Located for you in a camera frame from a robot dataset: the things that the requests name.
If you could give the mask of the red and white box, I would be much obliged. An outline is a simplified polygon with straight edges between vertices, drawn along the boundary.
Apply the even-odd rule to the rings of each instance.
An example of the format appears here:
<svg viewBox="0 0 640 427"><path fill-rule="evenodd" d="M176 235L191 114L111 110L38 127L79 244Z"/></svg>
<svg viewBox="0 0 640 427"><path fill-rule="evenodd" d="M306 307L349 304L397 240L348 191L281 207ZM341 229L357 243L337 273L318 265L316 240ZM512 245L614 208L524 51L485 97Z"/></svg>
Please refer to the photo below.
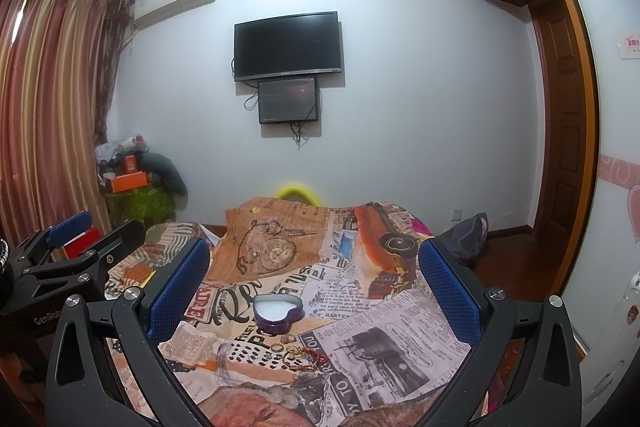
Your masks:
<svg viewBox="0 0 640 427"><path fill-rule="evenodd" d="M88 251L89 247L95 244L102 237L102 233L95 227L88 228L74 239L71 239L63 247L62 251L67 259L75 259Z"/></svg>

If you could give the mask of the orange box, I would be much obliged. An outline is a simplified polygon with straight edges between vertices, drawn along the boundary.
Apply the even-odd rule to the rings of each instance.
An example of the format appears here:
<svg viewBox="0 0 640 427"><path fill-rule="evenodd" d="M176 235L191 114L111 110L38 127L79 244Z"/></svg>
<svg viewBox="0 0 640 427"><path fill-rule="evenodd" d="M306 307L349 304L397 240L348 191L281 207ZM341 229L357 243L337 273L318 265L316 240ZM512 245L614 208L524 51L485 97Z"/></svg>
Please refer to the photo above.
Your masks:
<svg viewBox="0 0 640 427"><path fill-rule="evenodd" d="M137 171L115 176L113 179L107 178L105 184L110 193L122 193L148 185L149 178L145 172Z"/></svg>

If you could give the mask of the green covered side table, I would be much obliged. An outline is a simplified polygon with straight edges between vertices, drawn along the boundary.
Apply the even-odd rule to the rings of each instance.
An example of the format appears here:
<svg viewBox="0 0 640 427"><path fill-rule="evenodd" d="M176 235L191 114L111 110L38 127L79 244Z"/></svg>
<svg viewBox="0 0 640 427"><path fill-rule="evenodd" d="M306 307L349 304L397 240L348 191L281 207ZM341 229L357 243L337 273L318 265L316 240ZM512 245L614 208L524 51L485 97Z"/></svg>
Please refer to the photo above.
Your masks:
<svg viewBox="0 0 640 427"><path fill-rule="evenodd" d="M145 185L133 190L104 195L108 217L114 228L137 220L145 228L175 218L172 195L163 186Z"/></svg>

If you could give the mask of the dark green stuffed bag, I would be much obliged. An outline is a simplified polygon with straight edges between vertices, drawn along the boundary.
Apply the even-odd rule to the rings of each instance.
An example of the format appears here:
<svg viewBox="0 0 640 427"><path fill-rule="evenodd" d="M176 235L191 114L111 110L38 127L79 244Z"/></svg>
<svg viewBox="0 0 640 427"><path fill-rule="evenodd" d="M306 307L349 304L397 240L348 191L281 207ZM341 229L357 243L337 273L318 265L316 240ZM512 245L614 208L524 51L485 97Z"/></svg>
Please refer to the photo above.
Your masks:
<svg viewBox="0 0 640 427"><path fill-rule="evenodd" d="M174 199L178 210L186 209L189 202L189 191L186 182L174 163L166 156L152 152L144 152L141 156L140 167L143 171L152 172L166 185Z"/></svg>

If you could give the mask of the newspaper print bed blanket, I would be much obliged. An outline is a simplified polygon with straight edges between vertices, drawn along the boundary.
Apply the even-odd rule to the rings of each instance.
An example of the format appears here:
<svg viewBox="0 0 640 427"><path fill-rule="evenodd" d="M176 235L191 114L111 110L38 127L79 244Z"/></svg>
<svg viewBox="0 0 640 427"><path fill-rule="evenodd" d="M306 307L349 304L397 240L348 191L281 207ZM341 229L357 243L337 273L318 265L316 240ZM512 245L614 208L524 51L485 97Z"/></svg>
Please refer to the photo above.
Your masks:
<svg viewBox="0 0 640 427"><path fill-rule="evenodd" d="M208 271L174 335L172 373L215 426L411 426L471 348L419 270L431 231L390 202L326 208L258 197L226 213L221 239L194 222L150 228L105 295L144 286L189 239ZM302 299L287 334L263 332L256 296Z"/></svg>

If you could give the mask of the brown wooden door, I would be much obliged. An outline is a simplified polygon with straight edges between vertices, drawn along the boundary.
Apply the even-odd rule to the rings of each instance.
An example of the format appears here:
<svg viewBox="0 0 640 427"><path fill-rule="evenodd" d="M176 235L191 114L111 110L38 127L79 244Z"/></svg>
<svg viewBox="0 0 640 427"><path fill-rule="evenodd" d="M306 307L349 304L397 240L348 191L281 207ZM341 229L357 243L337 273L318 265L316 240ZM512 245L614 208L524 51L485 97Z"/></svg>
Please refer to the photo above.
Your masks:
<svg viewBox="0 0 640 427"><path fill-rule="evenodd" d="M565 0L532 7L544 87L544 169L535 221L537 242L550 258L551 287L565 279L563 263L574 231L585 166L585 93L575 29Z"/></svg>

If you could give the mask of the striped red gold curtain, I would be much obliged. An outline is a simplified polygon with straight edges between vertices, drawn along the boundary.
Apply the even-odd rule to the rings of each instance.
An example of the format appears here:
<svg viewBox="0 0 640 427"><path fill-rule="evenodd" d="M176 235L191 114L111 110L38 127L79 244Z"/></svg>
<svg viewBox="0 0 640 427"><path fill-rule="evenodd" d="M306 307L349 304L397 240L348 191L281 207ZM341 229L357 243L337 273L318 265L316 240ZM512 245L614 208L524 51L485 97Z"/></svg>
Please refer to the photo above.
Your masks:
<svg viewBox="0 0 640 427"><path fill-rule="evenodd" d="M1 236L86 210L110 227L94 149L106 140L129 0L1 0Z"/></svg>

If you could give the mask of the white sliding wardrobe door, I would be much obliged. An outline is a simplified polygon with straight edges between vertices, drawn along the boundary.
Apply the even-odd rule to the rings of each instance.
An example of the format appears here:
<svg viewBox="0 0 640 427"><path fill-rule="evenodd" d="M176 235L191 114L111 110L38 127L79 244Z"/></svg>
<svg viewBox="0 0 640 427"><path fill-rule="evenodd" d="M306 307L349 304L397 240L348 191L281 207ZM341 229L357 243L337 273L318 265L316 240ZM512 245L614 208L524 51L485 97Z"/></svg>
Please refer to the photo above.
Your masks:
<svg viewBox="0 0 640 427"><path fill-rule="evenodd" d="M589 423L639 349L639 0L577 0L596 70L597 180L582 247L563 291L586 346L582 420Z"/></svg>

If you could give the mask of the white wall socket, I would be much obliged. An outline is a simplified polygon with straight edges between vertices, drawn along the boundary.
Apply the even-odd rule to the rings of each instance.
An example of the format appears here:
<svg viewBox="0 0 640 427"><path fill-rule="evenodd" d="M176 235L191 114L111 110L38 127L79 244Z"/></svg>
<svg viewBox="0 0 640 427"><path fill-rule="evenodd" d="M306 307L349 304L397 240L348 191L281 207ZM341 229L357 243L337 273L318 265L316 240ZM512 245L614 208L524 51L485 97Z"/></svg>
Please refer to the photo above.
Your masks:
<svg viewBox="0 0 640 427"><path fill-rule="evenodd" d="M450 221L451 222L459 222L462 219L462 210L461 209L453 209L450 212Z"/></svg>

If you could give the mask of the small black wall monitor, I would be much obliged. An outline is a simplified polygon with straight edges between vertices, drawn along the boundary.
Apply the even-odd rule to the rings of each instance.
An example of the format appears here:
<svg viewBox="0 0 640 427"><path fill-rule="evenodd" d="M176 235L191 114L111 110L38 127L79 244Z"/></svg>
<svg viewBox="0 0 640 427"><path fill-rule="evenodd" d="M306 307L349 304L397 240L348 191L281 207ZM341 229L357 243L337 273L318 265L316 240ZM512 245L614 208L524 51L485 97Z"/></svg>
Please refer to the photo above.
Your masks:
<svg viewBox="0 0 640 427"><path fill-rule="evenodd" d="M301 124L317 121L320 94L314 77L285 78L258 83L259 124Z"/></svg>

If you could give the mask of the large black wall television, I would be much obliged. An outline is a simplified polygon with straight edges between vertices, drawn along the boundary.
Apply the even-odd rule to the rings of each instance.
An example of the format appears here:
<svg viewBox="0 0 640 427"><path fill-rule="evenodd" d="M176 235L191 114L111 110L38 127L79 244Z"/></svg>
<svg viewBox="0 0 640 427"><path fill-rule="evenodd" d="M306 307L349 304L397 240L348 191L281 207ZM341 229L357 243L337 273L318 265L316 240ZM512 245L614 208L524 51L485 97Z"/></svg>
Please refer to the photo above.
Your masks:
<svg viewBox="0 0 640 427"><path fill-rule="evenodd" d="M337 12L285 15L234 26L235 81L335 74L343 68Z"/></svg>

